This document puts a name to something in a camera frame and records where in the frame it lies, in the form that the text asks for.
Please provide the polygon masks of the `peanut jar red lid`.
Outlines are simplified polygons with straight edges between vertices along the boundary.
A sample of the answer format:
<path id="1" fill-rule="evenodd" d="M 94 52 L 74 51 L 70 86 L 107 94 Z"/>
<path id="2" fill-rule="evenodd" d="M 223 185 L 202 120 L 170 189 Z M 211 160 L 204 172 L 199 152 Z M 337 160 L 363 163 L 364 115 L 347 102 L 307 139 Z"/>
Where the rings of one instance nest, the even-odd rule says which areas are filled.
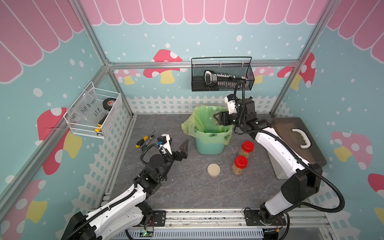
<path id="1" fill-rule="evenodd" d="M 248 159 L 244 156 L 238 156 L 234 160 L 232 171 L 235 175 L 241 175 L 248 166 Z"/>
<path id="2" fill-rule="evenodd" d="M 255 148 L 255 145 L 251 141 L 243 142 L 239 150 L 239 156 L 243 156 L 246 159 L 249 159 L 252 152 L 254 151 L 254 148 Z"/>

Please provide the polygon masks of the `clear wall bin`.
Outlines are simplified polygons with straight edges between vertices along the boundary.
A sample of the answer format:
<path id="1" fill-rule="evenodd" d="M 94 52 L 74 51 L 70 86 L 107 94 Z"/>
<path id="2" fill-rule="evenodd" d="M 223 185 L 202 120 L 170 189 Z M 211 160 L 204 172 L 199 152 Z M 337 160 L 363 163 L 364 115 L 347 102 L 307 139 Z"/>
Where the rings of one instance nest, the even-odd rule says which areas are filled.
<path id="1" fill-rule="evenodd" d="M 103 100 L 107 98 L 117 99 L 110 111 L 106 111 L 103 107 Z M 105 139 L 111 132 L 121 109 L 120 93 L 96 88 L 91 82 L 68 108 L 64 119 L 74 135 Z M 104 115 L 108 116 L 102 125 L 102 130 L 96 133 L 98 122 Z"/>

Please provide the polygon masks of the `yellow black screwdriver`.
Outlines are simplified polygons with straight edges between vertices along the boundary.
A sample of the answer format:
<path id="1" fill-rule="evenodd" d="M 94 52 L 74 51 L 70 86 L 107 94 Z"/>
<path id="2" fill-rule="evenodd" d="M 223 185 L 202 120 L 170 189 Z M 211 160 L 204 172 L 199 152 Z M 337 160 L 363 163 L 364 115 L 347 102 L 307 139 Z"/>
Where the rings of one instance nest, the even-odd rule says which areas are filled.
<path id="1" fill-rule="evenodd" d="M 144 144 L 144 142 L 149 138 L 149 136 L 150 136 L 154 131 L 155 131 L 155 129 L 153 129 L 148 135 L 145 135 L 142 139 L 140 139 L 140 140 L 136 143 L 135 147 L 136 147 L 136 148 L 140 148 L 140 147 Z"/>

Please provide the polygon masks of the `brown lidded tool box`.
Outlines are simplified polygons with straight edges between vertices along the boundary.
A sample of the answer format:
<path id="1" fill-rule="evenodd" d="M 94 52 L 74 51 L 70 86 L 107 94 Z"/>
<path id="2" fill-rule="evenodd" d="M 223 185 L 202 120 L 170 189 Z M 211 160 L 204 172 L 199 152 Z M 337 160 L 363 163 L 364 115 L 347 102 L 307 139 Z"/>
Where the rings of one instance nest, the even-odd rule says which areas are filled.
<path id="1" fill-rule="evenodd" d="M 300 118 L 275 118 L 270 121 L 270 125 L 274 128 L 275 134 L 285 141 L 302 159 L 311 165 L 318 164 L 320 167 L 327 164 L 327 160 L 320 148 Z M 299 168 L 299 164 L 292 162 L 287 166 L 283 164 L 283 155 L 289 153 L 283 146 L 278 146 L 278 149 L 282 150 L 278 154 L 273 153 L 275 147 L 267 146 L 266 149 L 275 175 L 279 180 L 288 179 L 290 174 Z"/>

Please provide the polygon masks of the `yellow utility knife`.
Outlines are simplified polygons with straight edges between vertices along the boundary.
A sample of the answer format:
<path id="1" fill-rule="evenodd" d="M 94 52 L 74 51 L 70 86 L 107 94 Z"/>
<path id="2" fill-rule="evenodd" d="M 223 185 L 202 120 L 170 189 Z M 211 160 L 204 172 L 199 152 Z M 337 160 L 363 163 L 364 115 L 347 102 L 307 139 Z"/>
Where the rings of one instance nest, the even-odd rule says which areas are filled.
<path id="1" fill-rule="evenodd" d="M 102 130 L 102 125 L 108 115 L 104 115 L 104 117 L 98 122 L 97 128 L 95 129 L 96 133 L 100 133 Z"/>

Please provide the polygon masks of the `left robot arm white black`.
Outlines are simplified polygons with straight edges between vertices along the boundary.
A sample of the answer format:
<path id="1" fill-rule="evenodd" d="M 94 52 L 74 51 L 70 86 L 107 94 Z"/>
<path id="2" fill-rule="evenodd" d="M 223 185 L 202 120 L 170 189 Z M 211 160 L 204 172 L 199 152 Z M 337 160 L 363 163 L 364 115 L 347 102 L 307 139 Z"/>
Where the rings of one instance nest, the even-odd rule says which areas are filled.
<path id="1" fill-rule="evenodd" d="M 153 221 L 153 209 L 146 200 L 166 181 L 174 162 L 188 157 L 189 141 L 178 151 L 171 149 L 168 134 L 157 138 L 140 155 L 144 168 L 133 179 L 133 184 L 122 194 L 94 211 L 74 214 L 63 233 L 63 240 L 110 240 L 113 236 L 137 225 Z"/>

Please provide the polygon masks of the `black tape roll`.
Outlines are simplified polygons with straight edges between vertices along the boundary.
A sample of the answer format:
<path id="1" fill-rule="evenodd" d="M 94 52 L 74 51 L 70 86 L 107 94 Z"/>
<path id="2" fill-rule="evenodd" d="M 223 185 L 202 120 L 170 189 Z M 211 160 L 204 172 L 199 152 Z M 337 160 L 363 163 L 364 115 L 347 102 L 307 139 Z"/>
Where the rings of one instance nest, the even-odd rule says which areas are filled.
<path id="1" fill-rule="evenodd" d="M 107 98 L 107 99 L 103 100 L 104 109 L 106 111 L 110 111 L 113 108 L 116 100 L 117 100 L 116 98 Z"/>

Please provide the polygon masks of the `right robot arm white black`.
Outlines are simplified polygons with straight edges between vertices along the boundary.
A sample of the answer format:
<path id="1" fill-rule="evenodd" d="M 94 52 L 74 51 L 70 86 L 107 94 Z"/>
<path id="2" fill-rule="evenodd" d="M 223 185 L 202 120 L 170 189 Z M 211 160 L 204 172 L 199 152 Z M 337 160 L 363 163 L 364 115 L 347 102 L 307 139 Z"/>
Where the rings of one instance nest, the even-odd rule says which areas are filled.
<path id="1" fill-rule="evenodd" d="M 214 117 L 219 125 L 233 125 L 241 130 L 240 134 L 248 134 L 262 145 L 288 177 L 280 191 L 260 205 L 260 222 L 271 225 L 277 217 L 287 215 L 289 211 L 299 206 L 306 206 L 324 213 L 342 211 L 346 204 L 345 198 L 341 191 L 323 176 L 322 167 L 318 164 L 312 165 L 303 159 L 278 135 L 268 121 L 259 119 L 252 99 L 237 97 L 238 90 L 245 93 L 245 84 L 244 80 L 236 82 L 234 93 L 225 99 L 228 110 L 215 114 Z M 325 183 L 336 193 L 339 199 L 336 207 L 323 208 L 305 201 L 319 192 L 321 183 Z"/>

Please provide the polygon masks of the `green trash bin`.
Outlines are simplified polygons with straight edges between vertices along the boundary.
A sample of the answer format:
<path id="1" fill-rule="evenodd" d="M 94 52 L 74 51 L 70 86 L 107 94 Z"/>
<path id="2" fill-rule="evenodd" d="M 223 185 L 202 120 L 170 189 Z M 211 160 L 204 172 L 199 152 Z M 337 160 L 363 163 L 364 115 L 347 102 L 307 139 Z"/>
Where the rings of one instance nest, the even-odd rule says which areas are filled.
<path id="1" fill-rule="evenodd" d="M 203 155 L 218 155 L 223 152 L 230 138 L 228 133 L 204 133 L 197 131 L 196 149 Z"/>

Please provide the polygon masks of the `socket wrench set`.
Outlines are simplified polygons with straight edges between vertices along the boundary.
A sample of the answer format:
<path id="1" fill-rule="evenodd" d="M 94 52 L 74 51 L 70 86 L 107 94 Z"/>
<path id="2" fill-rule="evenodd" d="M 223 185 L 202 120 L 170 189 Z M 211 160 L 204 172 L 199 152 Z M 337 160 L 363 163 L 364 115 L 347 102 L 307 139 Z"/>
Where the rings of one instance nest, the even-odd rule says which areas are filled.
<path id="1" fill-rule="evenodd" d="M 236 78 L 234 75 L 217 74 L 211 71 L 205 71 L 203 78 L 204 84 L 209 88 L 246 89 L 250 85 L 245 77 Z"/>

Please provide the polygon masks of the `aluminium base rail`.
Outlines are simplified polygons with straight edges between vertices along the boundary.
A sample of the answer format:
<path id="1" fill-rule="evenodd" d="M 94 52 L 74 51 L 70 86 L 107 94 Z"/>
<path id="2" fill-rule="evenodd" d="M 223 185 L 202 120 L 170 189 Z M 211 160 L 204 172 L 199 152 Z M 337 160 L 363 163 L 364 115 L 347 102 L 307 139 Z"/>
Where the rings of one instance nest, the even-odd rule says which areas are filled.
<path id="1" fill-rule="evenodd" d="M 164 209 L 147 226 L 124 227 L 114 240 L 330 240 L 325 214 L 295 209 L 264 226 L 250 209 Z"/>

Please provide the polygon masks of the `green plastic bin liner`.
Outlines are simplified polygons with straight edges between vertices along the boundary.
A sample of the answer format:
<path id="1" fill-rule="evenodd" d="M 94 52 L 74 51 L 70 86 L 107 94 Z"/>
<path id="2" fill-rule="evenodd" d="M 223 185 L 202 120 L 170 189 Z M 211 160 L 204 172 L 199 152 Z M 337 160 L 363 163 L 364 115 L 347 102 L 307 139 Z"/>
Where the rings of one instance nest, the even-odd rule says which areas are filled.
<path id="1" fill-rule="evenodd" d="M 225 112 L 221 106 L 197 106 L 189 118 L 182 123 L 183 132 L 201 140 L 204 144 L 228 145 L 233 135 L 233 126 L 222 126 L 217 123 L 214 114 Z"/>

